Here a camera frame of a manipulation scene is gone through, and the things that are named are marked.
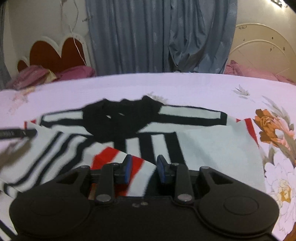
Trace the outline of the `wall lamp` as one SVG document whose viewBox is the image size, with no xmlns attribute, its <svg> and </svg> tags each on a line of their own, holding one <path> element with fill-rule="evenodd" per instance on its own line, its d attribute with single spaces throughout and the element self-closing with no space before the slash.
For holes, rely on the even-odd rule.
<svg viewBox="0 0 296 241">
<path fill-rule="evenodd" d="M 287 8 L 287 4 L 283 0 L 271 0 L 274 4 L 281 8 Z"/>
</svg>

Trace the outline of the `blue-grey curtain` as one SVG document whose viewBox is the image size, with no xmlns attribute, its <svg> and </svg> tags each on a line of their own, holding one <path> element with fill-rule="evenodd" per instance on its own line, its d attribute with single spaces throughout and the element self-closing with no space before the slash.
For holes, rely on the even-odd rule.
<svg viewBox="0 0 296 241">
<path fill-rule="evenodd" d="M 86 1 L 99 75 L 224 72 L 237 1 Z"/>
</svg>

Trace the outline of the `pink floral bed sheet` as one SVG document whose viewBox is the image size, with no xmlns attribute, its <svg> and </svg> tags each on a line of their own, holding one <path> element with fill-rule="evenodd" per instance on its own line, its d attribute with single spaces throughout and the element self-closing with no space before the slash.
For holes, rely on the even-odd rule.
<svg viewBox="0 0 296 241">
<path fill-rule="evenodd" d="M 265 191 L 273 230 L 295 240 L 295 86 L 225 74 L 124 74 L 1 91 L 1 127 L 33 126 L 31 142 L 1 142 L 1 239 L 15 234 L 13 198 L 80 164 L 138 157 L 128 188 L 142 195 L 159 154 L 203 164 Z"/>
</svg>

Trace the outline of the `magenta pillow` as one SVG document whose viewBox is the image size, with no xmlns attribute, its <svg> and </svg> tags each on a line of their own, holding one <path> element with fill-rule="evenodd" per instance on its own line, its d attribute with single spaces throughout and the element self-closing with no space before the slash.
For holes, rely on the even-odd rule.
<svg viewBox="0 0 296 241">
<path fill-rule="evenodd" d="M 84 79 L 95 76 L 95 70 L 89 66 L 75 66 L 56 74 L 55 81 Z"/>
</svg>

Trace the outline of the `red heart-shaped headboard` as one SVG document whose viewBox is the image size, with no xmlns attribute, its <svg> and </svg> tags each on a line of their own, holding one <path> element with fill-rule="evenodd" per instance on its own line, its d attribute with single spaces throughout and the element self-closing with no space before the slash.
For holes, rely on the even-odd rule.
<svg viewBox="0 0 296 241">
<path fill-rule="evenodd" d="M 18 58 L 16 69 L 20 72 L 31 65 L 60 73 L 76 66 L 90 67 L 91 63 L 85 39 L 79 34 L 67 34 L 60 44 L 47 36 L 36 40 L 29 54 Z"/>
</svg>

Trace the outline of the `striped knit children's sweater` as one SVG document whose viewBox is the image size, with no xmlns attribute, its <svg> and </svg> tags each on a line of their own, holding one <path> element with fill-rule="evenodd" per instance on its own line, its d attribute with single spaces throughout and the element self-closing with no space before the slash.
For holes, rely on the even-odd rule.
<svg viewBox="0 0 296 241">
<path fill-rule="evenodd" d="M 148 96 L 46 113 L 1 154 L 1 240 L 262 240 L 253 120 Z"/>
</svg>

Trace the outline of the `cream arched headboard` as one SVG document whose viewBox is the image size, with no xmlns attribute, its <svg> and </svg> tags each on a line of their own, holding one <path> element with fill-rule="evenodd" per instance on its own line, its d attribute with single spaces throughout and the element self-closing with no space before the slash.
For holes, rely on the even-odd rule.
<svg viewBox="0 0 296 241">
<path fill-rule="evenodd" d="M 228 61 L 295 81 L 295 51 L 278 31 L 257 23 L 235 28 Z"/>
</svg>

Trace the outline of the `pink bedding on far bed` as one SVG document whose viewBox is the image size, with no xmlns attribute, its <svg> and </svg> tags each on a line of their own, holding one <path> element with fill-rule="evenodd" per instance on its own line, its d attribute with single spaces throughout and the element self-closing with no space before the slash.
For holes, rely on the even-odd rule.
<svg viewBox="0 0 296 241">
<path fill-rule="evenodd" d="M 270 71 L 258 70 L 252 67 L 247 67 L 240 65 L 234 60 L 231 60 L 229 64 L 226 65 L 224 74 L 243 76 L 243 77 L 252 77 L 252 78 L 261 78 L 271 81 L 278 81 L 283 83 L 289 83 L 295 85 L 295 82 L 290 78 L 284 77 L 282 75 L 274 74 Z"/>
</svg>

